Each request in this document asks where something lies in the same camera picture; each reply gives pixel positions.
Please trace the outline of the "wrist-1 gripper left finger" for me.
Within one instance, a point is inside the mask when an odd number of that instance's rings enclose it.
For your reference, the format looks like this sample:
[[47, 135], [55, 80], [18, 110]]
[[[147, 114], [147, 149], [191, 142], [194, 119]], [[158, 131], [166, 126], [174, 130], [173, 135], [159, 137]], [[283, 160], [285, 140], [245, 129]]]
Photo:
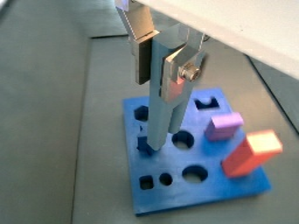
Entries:
[[149, 6], [137, 0], [115, 0], [115, 5], [135, 56], [135, 82], [143, 85], [151, 79], [153, 38], [159, 31]]

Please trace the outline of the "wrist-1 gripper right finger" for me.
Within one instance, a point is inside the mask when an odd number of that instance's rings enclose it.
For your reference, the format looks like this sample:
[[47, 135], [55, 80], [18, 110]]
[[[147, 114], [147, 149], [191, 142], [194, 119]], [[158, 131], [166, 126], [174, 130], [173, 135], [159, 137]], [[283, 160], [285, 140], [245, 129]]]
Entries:
[[185, 82], [199, 79], [205, 58], [205, 34], [189, 26], [181, 26], [178, 36], [183, 45], [163, 60], [162, 98], [166, 102], [174, 101], [183, 93]]

